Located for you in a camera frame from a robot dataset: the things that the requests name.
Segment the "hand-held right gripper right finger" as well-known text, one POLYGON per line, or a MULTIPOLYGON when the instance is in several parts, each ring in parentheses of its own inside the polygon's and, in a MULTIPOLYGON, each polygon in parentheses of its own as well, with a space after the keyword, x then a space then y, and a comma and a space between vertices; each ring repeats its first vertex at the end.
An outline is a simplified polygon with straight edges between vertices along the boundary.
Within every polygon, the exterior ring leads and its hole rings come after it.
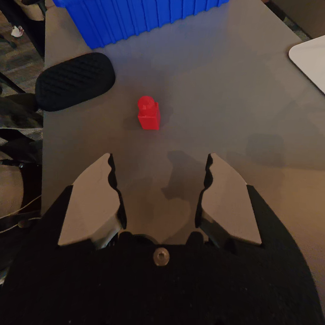
POLYGON ((261 235, 242 176, 216 153, 210 153, 203 184, 195 214, 196 228, 218 248, 233 241, 260 247, 261 235))

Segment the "blue plastic bin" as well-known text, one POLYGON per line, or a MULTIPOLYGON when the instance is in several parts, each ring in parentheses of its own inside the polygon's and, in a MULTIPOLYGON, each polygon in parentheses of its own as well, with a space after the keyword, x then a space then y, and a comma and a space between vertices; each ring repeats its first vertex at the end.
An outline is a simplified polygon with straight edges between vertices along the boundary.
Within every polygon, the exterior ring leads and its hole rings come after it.
POLYGON ((91 49, 195 16, 228 0, 53 0, 65 8, 91 49))

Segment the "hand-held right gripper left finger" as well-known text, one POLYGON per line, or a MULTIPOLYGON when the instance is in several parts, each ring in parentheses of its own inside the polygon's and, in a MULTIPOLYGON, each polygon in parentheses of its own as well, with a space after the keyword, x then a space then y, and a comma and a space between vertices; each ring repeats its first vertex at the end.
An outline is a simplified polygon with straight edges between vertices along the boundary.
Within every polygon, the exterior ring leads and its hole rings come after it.
POLYGON ((115 172, 113 155, 105 153, 76 178, 59 246, 90 240, 97 249, 102 249, 119 231, 126 229, 127 216, 115 172))

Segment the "red building block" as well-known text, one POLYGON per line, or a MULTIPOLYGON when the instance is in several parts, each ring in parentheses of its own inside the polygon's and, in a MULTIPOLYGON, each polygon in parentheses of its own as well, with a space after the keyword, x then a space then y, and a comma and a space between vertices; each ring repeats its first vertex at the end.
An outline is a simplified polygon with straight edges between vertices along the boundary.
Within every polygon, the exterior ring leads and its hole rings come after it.
POLYGON ((160 129, 159 104, 148 95, 142 96, 138 102, 138 119, 144 130, 160 129))

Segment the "black textured wrist rest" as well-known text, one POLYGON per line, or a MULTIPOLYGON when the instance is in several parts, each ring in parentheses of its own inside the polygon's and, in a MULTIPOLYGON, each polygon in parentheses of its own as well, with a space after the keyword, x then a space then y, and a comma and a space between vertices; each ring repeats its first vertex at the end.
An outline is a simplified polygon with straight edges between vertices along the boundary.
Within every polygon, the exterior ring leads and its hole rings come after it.
POLYGON ((39 109, 57 112, 94 99, 115 84, 116 74, 110 59, 91 52, 45 69, 35 84, 39 109))

